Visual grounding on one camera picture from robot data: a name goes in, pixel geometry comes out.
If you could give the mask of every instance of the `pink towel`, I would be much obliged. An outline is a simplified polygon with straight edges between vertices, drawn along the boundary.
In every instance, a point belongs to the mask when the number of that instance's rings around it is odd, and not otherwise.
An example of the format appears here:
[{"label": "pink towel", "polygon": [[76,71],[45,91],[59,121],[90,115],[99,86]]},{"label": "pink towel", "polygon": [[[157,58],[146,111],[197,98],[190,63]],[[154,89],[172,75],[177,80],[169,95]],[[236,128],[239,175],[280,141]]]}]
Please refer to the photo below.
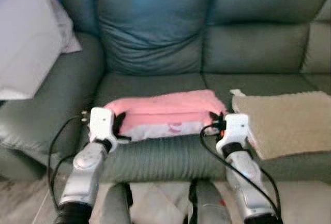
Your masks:
[{"label": "pink towel", "polygon": [[212,123],[210,113],[226,114],[224,104],[210,90],[146,98],[123,98],[105,106],[116,116],[126,113],[119,135],[133,141],[199,133]]}]

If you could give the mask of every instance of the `gray leather couch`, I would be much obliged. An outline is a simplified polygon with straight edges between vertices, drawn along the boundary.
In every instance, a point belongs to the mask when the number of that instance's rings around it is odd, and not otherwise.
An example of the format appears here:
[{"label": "gray leather couch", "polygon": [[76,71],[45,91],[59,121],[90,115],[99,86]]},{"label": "gray leather couch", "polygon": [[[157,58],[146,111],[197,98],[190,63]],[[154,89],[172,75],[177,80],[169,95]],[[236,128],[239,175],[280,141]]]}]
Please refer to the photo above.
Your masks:
[{"label": "gray leather couch", "polygon": [[[36,97],[0,108],[0,175],[38,178],[51,139],[82,109],[120,97],[212,89],[331,94],[330,0],[63,0],[83,51],[61,55]],[[53,159],[87,130],[72,123]],[[277,180],[331,182],[331,153],[257,161]],[[224,179],[197,136],[146,140],[111,154],[104,181]]]}]

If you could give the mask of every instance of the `beige towel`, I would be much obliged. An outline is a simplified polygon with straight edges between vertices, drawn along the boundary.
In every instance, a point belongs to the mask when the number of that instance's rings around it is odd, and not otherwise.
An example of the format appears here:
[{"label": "beige towel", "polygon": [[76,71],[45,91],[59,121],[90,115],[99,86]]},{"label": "beige towel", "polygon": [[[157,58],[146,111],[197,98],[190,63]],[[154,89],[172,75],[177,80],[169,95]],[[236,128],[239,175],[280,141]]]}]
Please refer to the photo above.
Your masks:
[{"label": "beige towel", "polygon": [[250,117],[249,142],[261,159],[331,151],[331,97],[324,92],[233,96]]}]

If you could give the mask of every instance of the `pink cloth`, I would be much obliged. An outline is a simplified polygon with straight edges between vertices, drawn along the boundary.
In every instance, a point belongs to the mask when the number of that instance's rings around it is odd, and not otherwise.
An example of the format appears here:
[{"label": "pink cloth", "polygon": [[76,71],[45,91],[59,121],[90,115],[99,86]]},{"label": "pink cloth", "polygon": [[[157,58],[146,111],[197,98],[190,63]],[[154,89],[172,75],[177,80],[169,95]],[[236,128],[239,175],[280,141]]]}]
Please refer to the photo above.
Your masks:
[{"label": "pink cloth", "polygon": [[225,105],[213,91],[207,89],[155,97],[122,98],[112,101],[105,108],[114,111],[116,116],[126,113],[120,135],[130,133],[129,130],[135,127],[156,124],[167,124],[170,133],[180,135],[179,127],[183,123],[209,125],[213,121],[210,112],[226,114]]}]

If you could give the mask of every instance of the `floor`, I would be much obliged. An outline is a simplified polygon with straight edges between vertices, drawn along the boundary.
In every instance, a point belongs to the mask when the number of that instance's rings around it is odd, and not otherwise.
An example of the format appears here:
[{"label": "floor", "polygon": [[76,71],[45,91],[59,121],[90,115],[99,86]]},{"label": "floor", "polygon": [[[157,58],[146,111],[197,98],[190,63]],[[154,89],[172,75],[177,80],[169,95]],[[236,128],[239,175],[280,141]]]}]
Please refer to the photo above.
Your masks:
[{"label": "floor", "polygon": [[[56,192],[59,195],[65,178],[57,182]],[[232,192],[226,183],[215,183],[223,195],[233,224],[242,224]],[[330,224],[331,223],[331,186],[321,182],[280,182],[279,190],[282,199],[283,218],[285,224]],[[102,203],[112,184],[101,184],[91,224],[99,224]],[[187,208],[188,183],[141,183],[132,184],[134,205],[131,208],[132,220],[136,224],[163,224],[164,216],[172,216],[172,223],[167,218],[165,224],[182,224],[183,212]],[[150,211],[146,208],[148,199],[154,201]],[[45,224],[52,223],[55,218],[45,178],[36,182],[0,182],[0,224]]]}]

